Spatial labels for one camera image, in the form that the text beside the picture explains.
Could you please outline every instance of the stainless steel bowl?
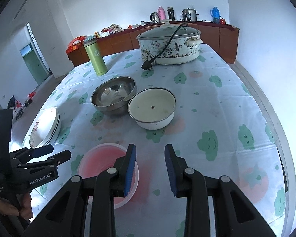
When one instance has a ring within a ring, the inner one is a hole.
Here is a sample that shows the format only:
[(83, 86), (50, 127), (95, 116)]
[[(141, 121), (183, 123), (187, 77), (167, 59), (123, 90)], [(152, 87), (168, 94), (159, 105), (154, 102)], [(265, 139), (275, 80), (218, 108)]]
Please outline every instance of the stainless steel bowl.
[(129, 100), (136, 91), (136, 82), (133, 78), (115, 77), (95, 89), (91, 96), (91, 103), (103, 114), (120, 116), (128, 112)]

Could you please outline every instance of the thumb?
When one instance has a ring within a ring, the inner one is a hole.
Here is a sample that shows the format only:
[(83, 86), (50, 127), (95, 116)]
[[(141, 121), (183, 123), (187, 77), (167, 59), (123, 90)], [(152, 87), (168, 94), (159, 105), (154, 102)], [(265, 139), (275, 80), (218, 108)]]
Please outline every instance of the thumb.
[(9, 202), (0, 199), (0, 214), (19, 216), (19, 211), (15, 206), (11, 205)]

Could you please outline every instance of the pink thermos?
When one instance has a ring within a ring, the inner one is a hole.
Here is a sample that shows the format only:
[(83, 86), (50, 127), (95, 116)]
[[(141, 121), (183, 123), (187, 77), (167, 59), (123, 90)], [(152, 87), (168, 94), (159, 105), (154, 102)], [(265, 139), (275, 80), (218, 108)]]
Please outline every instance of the pink thermos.
[(158, 14), (159, 14), (160, 20), (166, 19), (166, 13), (164, 12), (164, 9), (162, 8), (162, 6), (159, 7)]

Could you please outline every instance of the pot handle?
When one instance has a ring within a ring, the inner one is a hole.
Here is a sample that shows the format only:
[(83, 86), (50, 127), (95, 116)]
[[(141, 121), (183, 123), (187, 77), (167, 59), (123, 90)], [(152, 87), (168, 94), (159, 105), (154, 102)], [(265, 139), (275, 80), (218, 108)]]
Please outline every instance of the pot handle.
[(196, 44), (200, 44), (200, 43), (203, 43), (203, 40), (202, 39), (190, 39), (190, 40), (187, 40), (186, 41), (186, 45), (187, 46), (191, 46), (191, 45), (196, 45)]

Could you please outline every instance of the pink plastic bowl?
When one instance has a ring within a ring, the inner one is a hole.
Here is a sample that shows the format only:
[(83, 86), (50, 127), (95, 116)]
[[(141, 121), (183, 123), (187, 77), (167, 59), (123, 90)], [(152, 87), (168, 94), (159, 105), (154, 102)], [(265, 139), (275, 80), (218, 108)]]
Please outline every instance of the pink plastic bowl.
[[(113, 167), (117, 158), (125, 156), (127, 149), (116, 143), (103, 143), (89, 150), (82, 158), (79, 167), (78, 175), (82, 178), (93, 177), (100, 174), (102, 171)], [(137, 162), (131, 184), (131, 189), (126, 198), (114, 197), (114, 208), (120, 208), (126, 204), (134, 195), (138, 185), (139, 171)], [(92, 204), (92, 197), (89, 199), (89, 204)]]

